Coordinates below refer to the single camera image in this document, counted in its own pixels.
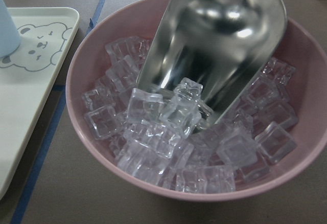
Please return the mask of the scooped clear ice cubes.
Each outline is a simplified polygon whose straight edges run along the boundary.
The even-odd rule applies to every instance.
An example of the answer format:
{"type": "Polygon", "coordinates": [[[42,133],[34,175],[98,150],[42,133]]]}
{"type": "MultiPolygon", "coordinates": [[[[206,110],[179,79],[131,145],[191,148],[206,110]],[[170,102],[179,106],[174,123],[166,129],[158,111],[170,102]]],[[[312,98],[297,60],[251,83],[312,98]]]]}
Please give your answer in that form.
{"type": "Polygon", "coordinates": [[[173,91],[152,85],[150,92],[134,88],[127,108],[127,122],[159,125],[187,138],[208,129],[213,110],[201,100],[203,86],[183,78],[173,91]]]}

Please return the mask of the steel ice scoop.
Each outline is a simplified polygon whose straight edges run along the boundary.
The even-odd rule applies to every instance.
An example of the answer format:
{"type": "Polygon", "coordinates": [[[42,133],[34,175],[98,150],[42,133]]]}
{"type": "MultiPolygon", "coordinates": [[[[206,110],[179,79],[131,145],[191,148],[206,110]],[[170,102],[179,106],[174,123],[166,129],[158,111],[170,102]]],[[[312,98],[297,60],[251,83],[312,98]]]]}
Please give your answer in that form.
{"type": "Polygon", "coordinates": [[[170,0],[136,85],[158,93],[184,77],[200,83],[212,126],[270,59],[287,22],[283,0],[170,0]]]}

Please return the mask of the pile of clear ice cubes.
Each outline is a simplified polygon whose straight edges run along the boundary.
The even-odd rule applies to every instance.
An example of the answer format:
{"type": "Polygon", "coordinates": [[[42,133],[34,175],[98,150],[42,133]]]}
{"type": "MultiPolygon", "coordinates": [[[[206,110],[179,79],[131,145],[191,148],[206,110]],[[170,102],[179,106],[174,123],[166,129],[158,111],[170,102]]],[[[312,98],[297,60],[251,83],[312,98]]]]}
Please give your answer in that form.
{"type": "Polygon", "coordinates": [[[138,36],[105,46],[111,63],[81,96],[93,137],[118,168],[144,182],[185,193],[233,192],[265,177],[293,151],[288,128],[298,122],[286,85],[295,67],[270,59],[246,93],[216,125],[187,138],[168,128],[127,122],[136,76],[151,41],[138,36]]]}

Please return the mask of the light blue plastic cup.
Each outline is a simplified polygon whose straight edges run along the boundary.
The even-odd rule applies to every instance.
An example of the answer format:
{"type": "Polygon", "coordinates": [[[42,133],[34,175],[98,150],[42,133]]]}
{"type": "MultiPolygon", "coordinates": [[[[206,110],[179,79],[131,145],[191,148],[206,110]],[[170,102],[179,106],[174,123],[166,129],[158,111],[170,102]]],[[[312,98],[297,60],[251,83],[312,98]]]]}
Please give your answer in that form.
{"type": "Polygon", "coordinates": [[[4,0],[1,0],[1,57],[12,54],[20,43],[17,27],[4,0]]]}

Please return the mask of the pink bowl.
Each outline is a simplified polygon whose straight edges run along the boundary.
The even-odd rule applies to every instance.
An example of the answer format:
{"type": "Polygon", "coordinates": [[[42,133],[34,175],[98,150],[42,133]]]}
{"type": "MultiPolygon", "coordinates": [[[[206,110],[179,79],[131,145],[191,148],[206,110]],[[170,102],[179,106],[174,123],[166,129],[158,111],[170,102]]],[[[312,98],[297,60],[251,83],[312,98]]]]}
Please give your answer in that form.
{"type": "Polygon", "coordinates": [[[326,53],[312,35],[289,19],[286,33],[274,55],[296,68],[287,90],[299,118],[290,133],[297,147],[272,166],[270,173],[252,184],[239,185],[235,192],[191,194],[140,181],[114,164],[113,156],[95,141],[84,120],[81,94],[91,89],[110,61],[104,45],[121,37],[152,38],[170,0],[141,0],[98,23],[76,50],[66,79],[66,103],[73,127],[87,150],[108,170],[149,192],[187,201],[217,202],[246,198],[276,188],[302,173],[326,146],[326,53]]]}

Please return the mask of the cream bear serving tray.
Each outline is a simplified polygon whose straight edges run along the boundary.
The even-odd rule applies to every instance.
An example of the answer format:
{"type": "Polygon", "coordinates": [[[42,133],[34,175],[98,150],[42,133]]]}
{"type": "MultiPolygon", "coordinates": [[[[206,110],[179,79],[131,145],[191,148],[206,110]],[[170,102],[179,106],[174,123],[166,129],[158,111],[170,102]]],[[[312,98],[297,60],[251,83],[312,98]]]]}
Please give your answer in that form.
{"type": "Polygon", "coordinates": [[[1,58],[1,196],[7,192],[77,33],[69,7],[9,8],[20,46],[1,58]]]}

